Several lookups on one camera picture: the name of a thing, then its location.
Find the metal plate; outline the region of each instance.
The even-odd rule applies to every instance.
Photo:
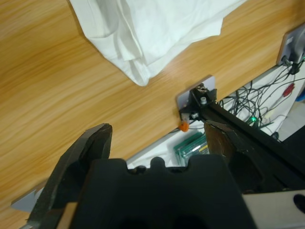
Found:
[[[302,25],[294,28],[293,30],[290,30],[289,32],[287,32],[284,37],[283,37],[283,41],[282,41],[282,45],[280,48],[280,52],[279,55],[277,57],[276,60],[276,64],[277,65],[281,65],[282,62],[282,58],[284,56],[287,56],[289,58],[291,52],[292,52],[292,45],[294,43],[294,39],[299,36],[300,33],[302,33],[302,31],[305,29],[305,23],[303,23]]]
[[[188,99],[189,99],[189,94],[190,90],[198,86],[199,84],[203,83],[204,86],[209,89],[210,91],[215,89],[215,77],[212,75],[209,75],[205,77],[205,79],[201,80],[200,82],[194,84],[193,86],[189,87],[186,89],[184,92],[180,93],[176,97],[177,101],[177,106],[178,109],[180,110],[181,108],[185,107],[187,105]]]

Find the white cloth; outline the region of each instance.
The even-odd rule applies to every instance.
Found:
[[[192,42],[219,35],[246,0],[70,0],[85,36],[145,86]]]

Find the gray metal piece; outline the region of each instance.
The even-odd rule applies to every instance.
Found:
[[[202,83],[209,91],[212,91],[213,89],[215,89],[215,77],[212,75],[205,77],[205,79],[203,81],[196,83],[195,85],[186,89],[184,92],[177,95],[176,100],[177,100],[178,110],[181,110],[182,108],[184,108],[187,105],[190,90],[192,90],[193,88],[197,87],[198,85],[200,85]]]
[[[207,103],[206,98],[203,96],[200,98],[200,104],[205,105]]]
[[[195,113],[195,114],[191,114],[191,117],[192,117],[193,119],[195,119],[195,118],[198,118],[199,115],[198,115],[198,113]]]
[[[282,41],[276,64],[282,65],[286,56],[290,61],[300,63],[305,49],[305,23],[287,32]]]

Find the black cable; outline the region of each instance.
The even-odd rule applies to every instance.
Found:
[[[284,83],[284,84],[278,86],[275,90],[273,90],[273,92],[271,92],[271,94],[270,94],[270,95],[269,95],[260,105],[264,104],[264,103],[267,101],[267,99],[270,98],[270,97],[273,95],[273,93],[276,92],[276,90],[278,90],[280,87],[282,87],[282,86],[284,86],[284,85],[286,85],[286,84],[294,83],[294,82],[296,82],[296,81],[304,80],[304,79],[305,79],[305,78],[301,78],[301,79],[298,79],[298,80],[289,81],[289,82],[286,82],[286,83]]]

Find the bolt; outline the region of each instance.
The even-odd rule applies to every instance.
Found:
[[[201,97],[200,98],[200,103],[202,104],[202,105],[205,105],[207,102],[206,102],[206,98],[203,96],[203,97]]]
[[[191,114],[191,117],[193,118],[193,119],[196,119],[196,118],[198,118],[198,113],[194,113],[194,114]]]

